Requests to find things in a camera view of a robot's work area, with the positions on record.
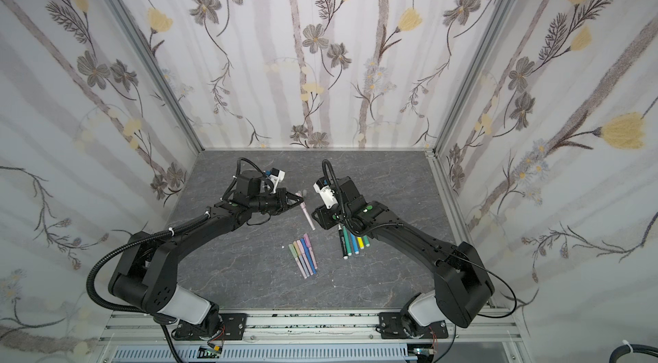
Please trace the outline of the purple cap pink pen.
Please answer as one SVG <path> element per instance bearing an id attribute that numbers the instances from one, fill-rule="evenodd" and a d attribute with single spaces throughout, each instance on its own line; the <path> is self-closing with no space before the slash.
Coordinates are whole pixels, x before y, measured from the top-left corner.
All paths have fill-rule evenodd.
<path id="1" fill-rule="evenodd" d="M 305 234 L 303 235 L 303 239 L 304 239 L 304 242 L 305 242 L 306 248 L 307 248 L 307 250 L 308 250 L 308 256 L 310 257 L 310 260 L 311 260 L 311 262 L 312 262 L 313 269 L 314 269 L 315 272 L 317 272 L 317 270 L 318 270 L 318 265 L 317 265 L 317 262 L 316 262 L 316 259 L 315 259 L 315 253 L 314 253 L 314 251 L 313 251 L 313 248 L 312 248 L 312 245 L 311 245 L 311 242 L 310 242 L 310 239 L 309 239 L 308 234 L 305 233 Z"/>

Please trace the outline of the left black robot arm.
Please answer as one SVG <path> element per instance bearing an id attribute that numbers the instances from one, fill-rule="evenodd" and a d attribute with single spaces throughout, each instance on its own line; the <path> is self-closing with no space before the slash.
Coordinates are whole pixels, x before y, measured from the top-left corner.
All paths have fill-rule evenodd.
<path id="1" fill-rule="evenodd" d="M 256 213 L 274 217 L 301 203 L 302 197 L 281 188 L 238 203 L 219 202 L 188 224 L 133 238 L 121 253 L 108 291 L 139 313 L 202 325 L 209 320 L 212 303 L 178 285 L 179 263 L 213 239 L 239 229 Z"/>

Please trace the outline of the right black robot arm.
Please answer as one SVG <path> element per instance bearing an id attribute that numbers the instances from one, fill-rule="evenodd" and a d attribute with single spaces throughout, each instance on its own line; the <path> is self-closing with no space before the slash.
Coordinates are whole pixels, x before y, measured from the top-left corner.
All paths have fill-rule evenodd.
<path id="1" fill-rule="evenodd" d="M 337 186 L 322 177 L 314 190 L 323 201 L 312 218 L 323 229 L 341 225 L 361 237 L 382 241 L 424 266 L 434 289 L 414 297 L 401 311 L 419 327 L 449 321 L 467 328 L 495 293 L 476 249 L 466 241 L 455 245 L 408 224 L 388 206 L 367 202 L 349 177 Z"/>

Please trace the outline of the pink speckled pen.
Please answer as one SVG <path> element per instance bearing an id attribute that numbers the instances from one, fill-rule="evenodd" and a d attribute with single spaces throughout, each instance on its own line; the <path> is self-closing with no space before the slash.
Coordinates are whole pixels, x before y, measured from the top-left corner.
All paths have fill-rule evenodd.
<path id="1" fill-rule="evenodd" d="M 304 216 L 306 217 L 307 222 L 308 222 L 310 228 L 311 228 L 312 230 L 315 230 L 315 224 L 314 224 L 314 221 L 313 221 L 312 217 L 310 216 L 310 214 L 309 214 L 309 212 L 308 212 L 308 209 L 307 209 L 307 207 L 306 207 L 306 204 L 305 204 L 305 203 L 301 203 L 301 208 L 302 208 L 302 210 L 303 210 L 303 214 L 304 214 Z"/>

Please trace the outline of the black white pen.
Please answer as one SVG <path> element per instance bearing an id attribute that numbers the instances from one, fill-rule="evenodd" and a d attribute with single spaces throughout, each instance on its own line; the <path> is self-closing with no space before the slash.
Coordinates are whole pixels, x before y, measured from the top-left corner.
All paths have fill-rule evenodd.
<path id="1" fill-rule="evenodd" d="M 338 225 L 338 233 L 339 233 L 339 242 L 340 242 L 340 247 L 342 251 L 342 256 L 344 260 L 347 260 L 349 258 L 349 252 L 346 244 L 346 240 L 344 238 L 344 229 L 342 225 Z"/>

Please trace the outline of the blue highlighter marker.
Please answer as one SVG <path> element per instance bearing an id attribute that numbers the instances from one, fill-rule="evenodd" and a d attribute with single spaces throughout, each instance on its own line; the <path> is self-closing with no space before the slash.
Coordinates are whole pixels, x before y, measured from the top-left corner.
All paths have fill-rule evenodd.
<path id="1" fill-rule="evenodd" d="M 349 233 L 350 239 L 351 239 L 351 245 L 352 245 L 352 250 L 354 254 L 359 254 L 360 253 L 360 247 L 358 244 L 358 240 L 356 236 L 354 236 L 351 232 Z"/>

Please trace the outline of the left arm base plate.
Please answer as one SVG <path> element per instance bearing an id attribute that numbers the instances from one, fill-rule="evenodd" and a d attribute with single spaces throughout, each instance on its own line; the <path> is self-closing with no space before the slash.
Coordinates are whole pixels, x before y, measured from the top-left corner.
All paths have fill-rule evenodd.
<path id="1" fill-rule="evenodd" d="M 171 336 L 177 341 L 241 341 L 247 318 L 246 313 L 212 312 L 200 325 L 181 320 Z"/>

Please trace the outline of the tan cap blue pen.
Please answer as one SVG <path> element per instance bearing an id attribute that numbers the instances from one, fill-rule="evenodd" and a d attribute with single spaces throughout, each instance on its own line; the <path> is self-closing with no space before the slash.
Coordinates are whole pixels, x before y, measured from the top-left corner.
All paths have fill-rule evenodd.
<path id="1" fill-rule="evenodd" d="M 306 265 L 305 265 L 305 262 L 304 262 L 304 260 L 303 260 L 302 251 L 301 251 L 301 249 L 300 249 L 300 247 L 299 247 L 297 241 L 294 241 L 294 242 L 293 242 L 293 247 L 294 247 L 295 250 L 296 250 L 296 255 L 297 255 L 298 259 L 299 259 L 299 262 L 300 262 L 300 264 L 301 264 L 302 267 L 303 267 L 303 271 L 304 271 L 305 278 L 310 277 L 310 272 L 308 271 L 308 268 L 307 268 Z"/>

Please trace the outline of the aluminium mounting rail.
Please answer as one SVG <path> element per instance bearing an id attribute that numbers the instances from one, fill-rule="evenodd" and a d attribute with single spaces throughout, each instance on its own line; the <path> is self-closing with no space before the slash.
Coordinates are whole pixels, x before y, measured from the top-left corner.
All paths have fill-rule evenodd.
<path id="1" fill-rule="evenodd" d="M 478 317 L 465 329 L 440 320 L 406 330 L 395 309 L 228 310 L 221 315 L 223 325 L 212 341 L 215 344 L 522 341 L 512 318 Z"/>

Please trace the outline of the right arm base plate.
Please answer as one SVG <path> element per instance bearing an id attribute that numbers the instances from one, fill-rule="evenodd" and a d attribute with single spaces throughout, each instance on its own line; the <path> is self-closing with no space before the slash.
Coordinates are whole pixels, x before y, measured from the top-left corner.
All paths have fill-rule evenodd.
<path id="1" fill-rule="evenodd" d="M 450 337 L 444 321 L 421 326 L 409 314 L 397 312 L 382 312 L 378 315 L 379 323 L 375 330 L 382 339 L 447 339 Z"/>

